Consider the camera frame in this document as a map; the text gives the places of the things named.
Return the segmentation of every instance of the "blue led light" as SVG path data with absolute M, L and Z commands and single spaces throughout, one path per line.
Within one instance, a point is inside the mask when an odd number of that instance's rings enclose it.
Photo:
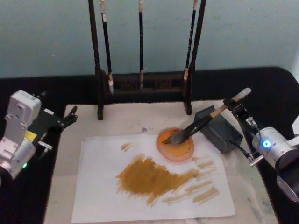
M 271 142 L 269 140 L 263 141 L 264 148 L 269 148 L 271 146 Z

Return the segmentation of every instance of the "black clamp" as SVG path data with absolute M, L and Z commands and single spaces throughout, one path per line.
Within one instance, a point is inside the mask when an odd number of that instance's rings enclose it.
M 237 119 L 246 120 L 251 117 L 242 103 L 236 102 L 231 98 L 225 99 L 223 103 Z
M 77 112 L 77 108 L 77 106 L 74 106 L 72 110 L 69 112 L 69 114 L 62 119 L 62 124 L 64 125 L 61 131 L 63 131 L 66 127 L 70 126 L 71 124 L 77 121 L 78 116 L 75 115 L 75 113 Z

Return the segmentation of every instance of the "yellow label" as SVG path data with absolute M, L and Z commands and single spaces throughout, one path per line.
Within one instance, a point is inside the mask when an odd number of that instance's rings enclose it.
M 29 141 L 33 141 L 36 138 L 37 134 L 26 131 L 25 138 L 28 139 Z

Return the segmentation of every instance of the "cable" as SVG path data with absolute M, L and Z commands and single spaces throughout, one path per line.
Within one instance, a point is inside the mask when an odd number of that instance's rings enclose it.
M 234 145 L 240 152 L 242 152 L 247 158 L 250 157 L 251 155 L 256 155 L 258 151 L 255 152 L 247 152 L 245 151 L 241 146 L 239 146 L 236 142 L 229 140 L 229 142 Z
M 253 117 L 249 117 L 248 120 L 249 120 L 249 122 L 251 124 L 251 127 L 255 128 L 257 130 L 257 132 L 258 132 L 258 137 L 259 137 L 259 143 L 258 143 L 258 147 L 257 147 L 257 152 L 258 152 L 259 149 L 260 149 L 260 146 L 262 144 L 262 134 L 261 134 L 260 129 L 257 127 L 257 124 L 254 121 Z
M 44 151 L 37 159 L 40 160 L 46 155 L 46 152 Z

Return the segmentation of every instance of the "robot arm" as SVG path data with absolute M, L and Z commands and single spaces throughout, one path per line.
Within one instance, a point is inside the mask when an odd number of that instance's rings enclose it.
M 43 109 L 40 97 L 19 90 L 9 100 L 6 129 L 0 141 L 0 185 L 1 177 L 14 180 L 27 162 L 42 146 L 44 153 L 52 146 L 43 142 L 49 130 L 62 132 L 76 122 L 75 106 L 65 118 L 59 118 L 49 109 Z
M 252 138 L 248 141 L 260 154 L 250 161 L 254 166 L 265 159 L 277 173 L 277 185 L 293 202 L 299 203 L 299 137 L 287 140 L 273 127 L 263 127 L 255 122 L 241 103 L 231 99 L 224 100 L 224 104 L 239 122 L 244 136 Z

